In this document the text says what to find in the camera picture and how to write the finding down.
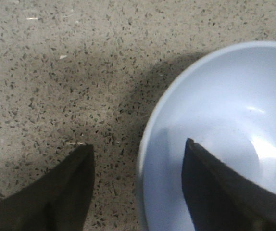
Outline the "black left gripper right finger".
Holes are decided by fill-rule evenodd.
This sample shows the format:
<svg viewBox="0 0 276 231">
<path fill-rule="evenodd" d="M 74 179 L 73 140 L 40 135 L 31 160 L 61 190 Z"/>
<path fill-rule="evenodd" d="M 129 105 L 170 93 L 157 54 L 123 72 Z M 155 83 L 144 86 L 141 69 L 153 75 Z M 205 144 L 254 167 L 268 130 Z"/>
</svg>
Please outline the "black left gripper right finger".
<svg viewBox="0 0 276 231">
<path fill-rule="evenodd" d="M 196 231 L 276 231 L 276 194 L 188 138 L 182 192 Z"/>
</svg>

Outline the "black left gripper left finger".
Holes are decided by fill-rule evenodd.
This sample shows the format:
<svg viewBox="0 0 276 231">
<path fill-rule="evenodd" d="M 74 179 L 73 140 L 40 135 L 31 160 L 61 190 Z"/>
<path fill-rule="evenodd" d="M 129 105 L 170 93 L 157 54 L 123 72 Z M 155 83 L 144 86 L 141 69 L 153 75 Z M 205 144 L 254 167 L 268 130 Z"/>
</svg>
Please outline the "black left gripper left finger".
<svg viewBox="0 0 276 231">
<path fill-rule="evenodd" d="M 49 173 L 0 201 L 0 231 L 81 231 L 94 188 L 94 148 L 80 145 Z"/>
</svg>

